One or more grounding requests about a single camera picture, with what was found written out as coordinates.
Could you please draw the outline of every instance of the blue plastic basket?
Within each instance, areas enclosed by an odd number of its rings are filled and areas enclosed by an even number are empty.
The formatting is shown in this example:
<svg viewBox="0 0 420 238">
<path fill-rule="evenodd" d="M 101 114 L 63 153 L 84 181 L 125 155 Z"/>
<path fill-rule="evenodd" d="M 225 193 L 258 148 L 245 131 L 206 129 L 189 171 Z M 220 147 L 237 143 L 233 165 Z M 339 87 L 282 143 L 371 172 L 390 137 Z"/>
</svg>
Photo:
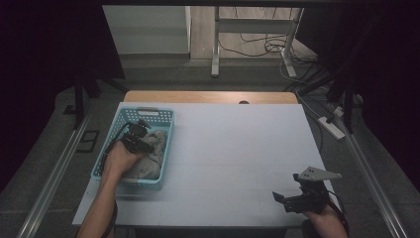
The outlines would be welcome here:
<svg viewBox="0 0 420 238">
<path fill-rule="evenodd" d="M 122 178 L 120 180 L 121 185 L 136 186 L 150 189 L 161 189 L 164 181 L 164 172 L 166 170 L 166 164 L 169 154 L 170 141 L 172 138 L 173 131 L 173 111 L 171 109 L 157 109 L 157 108 L 145 108 L 145 107 L 132 107 L 122 106 L 118 109 L 115 114 L 114 120 L 111 125 L 111 129 L 108 132 L 105 143 L 102 147 L 101 153 L 99 154 L 95 166 L 92 170 L 91 177 L 93 179 L 101 180 L 100 167 L 102 155 L 105 152 L 112 139 L 116 137 L 120 129 L 127 123 L 137 123 L 140 119 L 144 119 L 152 127 L 149 131 L 164 130 L 166 131 L 163 162 L 160 168 L 160 175 L 157 179 L 136 179 L 136 178 Z M 121 138 L 128 129 L 126 128 L 119 135 Z"/>
</svg>

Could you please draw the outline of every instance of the floor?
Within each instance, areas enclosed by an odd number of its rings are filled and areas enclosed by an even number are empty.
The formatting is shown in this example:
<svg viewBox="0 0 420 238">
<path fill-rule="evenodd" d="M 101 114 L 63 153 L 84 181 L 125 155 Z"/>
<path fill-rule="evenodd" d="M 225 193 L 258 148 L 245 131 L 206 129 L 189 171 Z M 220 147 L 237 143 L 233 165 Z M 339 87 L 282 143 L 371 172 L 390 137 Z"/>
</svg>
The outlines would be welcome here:
<svg viewBox="0 0 420 238">
<path fill-rule="evenodd" d="M 252 9 L 250 11 L 249 16 L 263 17 L 264 15 L 272 16 L 270 13 L 272 14 L 273 10 Z M 234 16 L 232 8 L 226 8 L 221 13 Z M 288 13 L 289 11 L 285 10 L 279 17 L 288 18 Z M 242 16 L 242 14 L 246 15 L 241 9 L 238 10 L 238 15 Z M 192 11 L 192 16 L 194 22 L 191 59 L 179 57 L 145 59 L 141 56 L 121 56 L 127 78 L 126 80 L 118 79 L 118 82 L 130 89 L 142 90 L 284 91 L 287 88 L 290 89 L 288 85 L 294 81 L 284 75 L 283 67 L 279 67 L 281 63 L 279 55 L 247 59 L 244 56 L 221 51 L 220 76 L 212 78 L 210 76 L 212 41 L 206 37 L 207 34 L 204 34 L 211 31 L 209 22 L 212 22 L 212 9 L 196 8 Z M 196 16 L 200 16 L 200 19 L 205 18 L 209 22 L 198 21 Z M 221 43 L 226 45 L 225 47 L 247 54 L 264 52 L 262 46 L 244 43 L 239 36 L 226 36 L 226 39 L 221 38 Z M 299 53 L 301 57 L 307 56 L 308 59 L 314 57 L 310 50 L 299 46 L 298 43 L 296 43 L 296 53 Z M 302 76 L 309 66 L 310 64 L 296 62 L 298 76 Z M 100 98 L 85 98 L 86 106 L 90 105 L 89 108 L 92 108 L 92 117 L 85 130 L 99 132 L 97 143 L 90 153 L 74 152 L 46 213 L 37 220 L 39 223 L 36 226 L 35 237 L 73 237 L 77 231 L 76 227 L 71 226 L 72 218 L 105 140 L 115 109 L 124 98 L 124 94 L 115 88 L 102 81 L 98 83 L 102 90 Z M 309 94 L 310 97 L 303 97 L 299 101 L 307 109 L 308 123 L 327 170 L 340 172 L 343 175 L 343 179 L 334 181 L 333 186 L 345 204 L 351 237 L 393 237 L 385 221 L 386 217 L 383 216 L 383 212 L 371 195 L 347 141 L 337 141 L 314 121 L 317 115 L 331 113 L 325 101 L 325 92 L 326 90 L 322 88 L 317 89 Z M 16 237 L 47 181 L 56 159 L 66 148 L 69 138 L 74 133 L 72 129 L 74 116 L 64 115 L 63 111 L 67 105 L 73 103 L 73 88 L 63 91 L 56 97 L 55 112 L 48 126 L 24 164 L 0 194 L 0 237 Z M 359 108 L 354 111 L 353 126 L 355 137 L 381 188 L 402 222 L 407 237 L 420 237 L 417 222 L 420 214 L 419 192 L 392 156 L 365 126 Z M 76 149 L 85 149 L 85 147 L 89 145 L 79 143 Z M 134 236 L 133 229 L 126 227 L 117 229 L 117 237 Z M 285 237 L 302 237 L 302 235 L 296 228 L 288 230 Z"/>
</svg>

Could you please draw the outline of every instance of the table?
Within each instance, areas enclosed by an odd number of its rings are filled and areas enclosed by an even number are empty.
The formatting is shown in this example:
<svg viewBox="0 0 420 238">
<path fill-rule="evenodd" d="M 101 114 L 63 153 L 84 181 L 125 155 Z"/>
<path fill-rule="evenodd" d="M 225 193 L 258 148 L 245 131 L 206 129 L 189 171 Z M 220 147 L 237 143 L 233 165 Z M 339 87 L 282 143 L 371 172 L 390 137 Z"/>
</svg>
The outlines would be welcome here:
<svg viewBox="0 0 420 238">
<path fill-rule="evenodd" d="M 292 174 L 325 170 L 292 93 L 130 91 L 124 102 L 173 109 L 175 126 L 163 189 L 118 187 L 117 225 L 286 229 L 305 219 L 285 213 L 271 194 L 301 194 Z M 73 225 L 98 185 L 90 180 Z"/>
</svg>

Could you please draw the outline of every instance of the power strip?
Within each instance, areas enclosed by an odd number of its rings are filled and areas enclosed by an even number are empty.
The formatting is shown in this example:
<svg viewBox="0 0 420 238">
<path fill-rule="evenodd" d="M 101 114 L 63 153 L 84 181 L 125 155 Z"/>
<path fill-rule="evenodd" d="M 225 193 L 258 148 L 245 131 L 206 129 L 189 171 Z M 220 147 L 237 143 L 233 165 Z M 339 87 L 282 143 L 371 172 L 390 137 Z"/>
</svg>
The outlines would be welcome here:
<svg viewBox="0 0 420 238">
<path fill-rule="evenodd" d="M 325 127 L 337 140 L 343 139 L 346 135 L 340 131 L 333 123 L 327 123 L 326 117 L 320 117 L 318 121 Z"/>
</svg>

